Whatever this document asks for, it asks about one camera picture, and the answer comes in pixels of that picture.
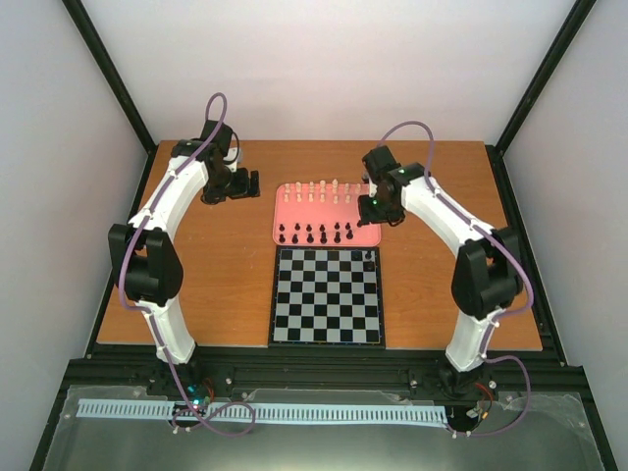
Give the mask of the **pink plastic tray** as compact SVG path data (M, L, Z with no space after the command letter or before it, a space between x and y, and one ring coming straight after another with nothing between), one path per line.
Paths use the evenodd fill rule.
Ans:
M323 246L337 246L337 247L373 247L380 243L382 235L381 229L378 226L359 226L358 219L358 202L357 199L360 195L364 195L368 193L369 187L366 183L360 183L362 185L361 194L355 193L355 186L357 183L350 183L350 192L348 194L344 193L344 184L339 183L339 191L337 194L333 194L332 192L332 182L326 183L326 192L321 193L319 188L320 182L314 182L315 190L312 192L314 195L314 202L308 202L308 184L302 183L302 202L295 202L295 195L297 194L295 190L295 183L290 183L291 192L285 193L285 184L282 183L277 188L276 191L276 200L275 200L275 210L274 210L274 221L272 226L272 237L273 241L277 245L310 245L313 247L323 247ZM290 195L290 202L284 203L284 195ZM327 200L324 204L320 203L319 196L320 194L326 194ZM351 202L349 204L345 204L345 197L347 195L351 195ZM334 195L338 195L340 198L339 204L333 203ZM334 229L334 224L336 222L340 222L340 232L341 234L341 242L335 243L334 237L336 230ZM353 239L349 240L346 238L347 231L345 230L345 224L349 222L352 226L353 231ZM299 232L296 232L293 229L295 223L299 223L301 229ZM279 225L284 224L286 226L286 231L284 233L280 233ZM307 225L311 225L313 231L311 232L314 236L313 243L307 243L307 235L308 232L305 230ZM319 226L324 224L326 226L325 233L327 234L327 243L321 244L319 242L320 232ZM279 236L283 234L286 237L286 243L279 244ZM292 244L291 238L294 234L298 234L299 244Z

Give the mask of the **black white chessboard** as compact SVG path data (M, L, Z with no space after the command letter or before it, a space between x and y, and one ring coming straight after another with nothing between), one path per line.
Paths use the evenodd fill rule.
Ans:
M351 260L354 250L360 261ZM365 262L375 271L366 272ZM268 344L385 347L379 249L279 246Z

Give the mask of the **black aluminium frame base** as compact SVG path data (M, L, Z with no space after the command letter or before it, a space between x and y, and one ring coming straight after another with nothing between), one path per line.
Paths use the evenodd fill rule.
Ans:
M74 415L79 396L96 393L121 397L146 393L173 396L175 384L150 358L147 346L108 344L91 337L86 355L66 370L31 466L35 470L242 470L271 468L283 458L320 467L324 460L355 469L360 458L379 469L409 470L613 470L616 462L603 429L585 371L570 366L549 303L539 290L533 307L538 352L520 357L526 372L496 367L503 393L531 386L538 399L521 425L493 439L449 439L420 430L386 435L346 431L331 436L319 428L307 434L293 426L275 432L255 431L252 442L226 440L212 449L207 436L171 445L162 433L150 432L145 420L128 419L122 429L103 422L87 426ZM287 400L314 398L415 399L454 411L460 401L427 390L418 380L436 369L435 349L395 350L352 347L204 346L199 364L220 381L228 397L238 393L270 393Z

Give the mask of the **black left frame post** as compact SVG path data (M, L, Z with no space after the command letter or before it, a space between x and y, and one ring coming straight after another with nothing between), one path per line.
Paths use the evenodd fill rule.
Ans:
M147 153L155 151L157 144L154 142L150 131L142 120L122 76L83 3L79 0L62 0L62 4L91 54L102 77L109 85L141 147Z

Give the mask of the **black frame post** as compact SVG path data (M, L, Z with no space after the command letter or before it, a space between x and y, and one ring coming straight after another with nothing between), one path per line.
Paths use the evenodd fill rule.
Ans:
M505 156L596 3L596 0L573 3L495 144L499 159Z
M83 3L79 0L62 0L62 4L91 54L102 77L109 85L141 147L147 153L155 151L157 144L154 142L150 131L142 120L122 76Z

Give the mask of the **black right frame post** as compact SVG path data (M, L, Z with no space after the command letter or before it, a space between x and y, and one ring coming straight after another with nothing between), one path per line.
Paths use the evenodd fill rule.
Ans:
M499 159L505 156L596 3L596 0L573 3L495 144Z

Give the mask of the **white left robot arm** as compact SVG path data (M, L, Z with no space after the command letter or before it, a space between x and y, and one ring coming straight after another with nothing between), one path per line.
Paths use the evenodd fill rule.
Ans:
M137 214L108 233L120 303L143 316L157 357L175 364L171 385L186 395L202 388L204 371L189 361L196 342L179 300L183 264L174 240L195 197L216 205L260 195L259 173L239 164L240 150L230 126L206 120L200 137L182 139L173 147L163 178Z

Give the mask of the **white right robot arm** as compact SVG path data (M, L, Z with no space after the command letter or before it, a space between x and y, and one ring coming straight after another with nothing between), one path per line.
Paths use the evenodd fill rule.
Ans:
M476 218L424 166L400 165L385 145L362 164L369 190L358 198L361 226L394 227L411 214L455 256L450 290L459 313L445 358L459 373L480 367L500 318L524 288L517 235Z

